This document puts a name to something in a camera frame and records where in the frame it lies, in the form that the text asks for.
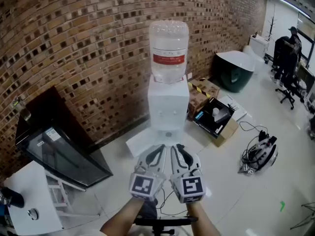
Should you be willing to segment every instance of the green tape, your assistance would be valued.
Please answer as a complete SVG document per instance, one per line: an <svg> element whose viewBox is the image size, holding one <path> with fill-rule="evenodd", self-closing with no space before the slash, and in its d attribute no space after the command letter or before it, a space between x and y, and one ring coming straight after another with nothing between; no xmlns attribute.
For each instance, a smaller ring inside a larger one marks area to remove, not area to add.
<svg viewBox="0 0 315 236"><path fill-rule="evenodd" d="M284 207L285 207L285 202L281 201L281 202L280 202L280 204L281 204L281 209L280 209L280 212L282 212L282 210L283 210L283 209L284 209Z"/></svg>

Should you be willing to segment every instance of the hazard tape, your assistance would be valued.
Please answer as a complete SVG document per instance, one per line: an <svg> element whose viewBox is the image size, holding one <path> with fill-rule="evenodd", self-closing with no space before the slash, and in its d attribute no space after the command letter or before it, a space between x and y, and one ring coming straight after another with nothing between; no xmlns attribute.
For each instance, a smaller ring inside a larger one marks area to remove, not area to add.
<svg viewBox="0 0 315 236"><path fill-rule="evenodd" d="M208 94L207 92L201 90L199 87L196 87L193 83L188 82L188 85L194 89L196 89L198 92L202 93L203 95L207 96L208 98L211 98L212 96Z"/></svg>

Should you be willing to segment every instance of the mini fridge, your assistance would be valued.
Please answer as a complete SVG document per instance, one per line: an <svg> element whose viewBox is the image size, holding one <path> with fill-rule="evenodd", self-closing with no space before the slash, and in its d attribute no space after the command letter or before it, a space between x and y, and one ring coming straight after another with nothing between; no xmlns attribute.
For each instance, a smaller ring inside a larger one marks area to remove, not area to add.
<svg viewBox="0 0 315 236"><path fill-rule="evenodd" d="M30 121L19 118L16 146L46 170L88 188L112 173L103 157L94 160L93 142L68 110L55 88L26 105Z"/></svg>

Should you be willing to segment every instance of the white table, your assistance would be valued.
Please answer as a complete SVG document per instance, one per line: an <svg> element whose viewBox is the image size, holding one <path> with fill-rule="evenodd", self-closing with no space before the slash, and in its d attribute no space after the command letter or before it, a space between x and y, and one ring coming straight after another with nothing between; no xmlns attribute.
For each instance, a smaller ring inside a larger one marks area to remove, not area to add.
<svg viewBox="0 0 315 236"><path fill-rule="evenodd" d="M47 176L55 179L58 184L48 185ZM85 189L52 175L34 161L4 181L6 187L20 193L24 198L25 205L23 208L15 206L8 208L13 226L18 235L39 235L63 230L60 216L99 217L99 214L74 214L63 184L85 191ZM56 191L61 192L62 202L56 201L58 200ZM60 211L57 209L58 207L66 207L70 212ZM32 220L28 215L28 210L32 208L35 208L38 212L39 217L37 220Z"/></svg>

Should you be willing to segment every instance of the water bottle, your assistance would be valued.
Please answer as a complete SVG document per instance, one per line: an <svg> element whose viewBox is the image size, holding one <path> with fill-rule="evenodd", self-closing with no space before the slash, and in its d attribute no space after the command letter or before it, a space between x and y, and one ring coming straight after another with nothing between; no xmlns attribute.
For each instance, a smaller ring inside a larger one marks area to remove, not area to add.
<svg viewBox="0 0 315 236"><path fill-rule="evenodd" d="M187 24L174 20L154 21L150 24L149 39L155 80L165 84L182 80L187 64Z"/></svg>

